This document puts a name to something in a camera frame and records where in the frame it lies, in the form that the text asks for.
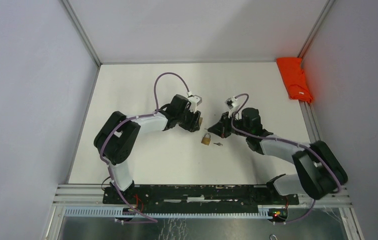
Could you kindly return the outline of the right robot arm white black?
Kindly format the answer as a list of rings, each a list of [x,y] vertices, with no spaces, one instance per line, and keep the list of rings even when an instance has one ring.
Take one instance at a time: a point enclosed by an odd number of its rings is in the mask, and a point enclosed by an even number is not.
[[[306,194],[320,200],[340,192],[348,182],[346,171],[324,141],[303,144],[279,137],[263,127],[256,108],[243,109],[239,119],[235,113],[225,112],[207,131],[223,139],[232,134],[244,137],[253,152],[294,165],[295,174],[278,175],[267,182],[265,196],[272,204],[279,204],[290,194]]]

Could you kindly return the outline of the small brass padlock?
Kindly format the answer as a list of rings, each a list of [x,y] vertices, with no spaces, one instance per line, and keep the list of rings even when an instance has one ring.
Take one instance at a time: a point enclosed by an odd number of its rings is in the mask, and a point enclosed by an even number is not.
[[[211,143],[211,134],[209,132],[205,133],[205,135],[201,139],[201,143],[203,145],[209,146]]]

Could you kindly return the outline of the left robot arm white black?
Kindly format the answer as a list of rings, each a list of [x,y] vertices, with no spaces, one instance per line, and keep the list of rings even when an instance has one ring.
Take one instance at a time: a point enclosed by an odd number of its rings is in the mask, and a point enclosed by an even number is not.
[[[176,94],[170,103],[153,113],[126,116],[115,111],[108,118],[94,138],[93,145],[100,159],[107,164],[108,173],[115,186],[115,197],[122,204],[130,203],[134,190],[130,187],[134,179],[128,164],[128,157],[138,136],[170,130],[176,126],[193,133],[200,130],[202,103],[198,95],[185,97]]]

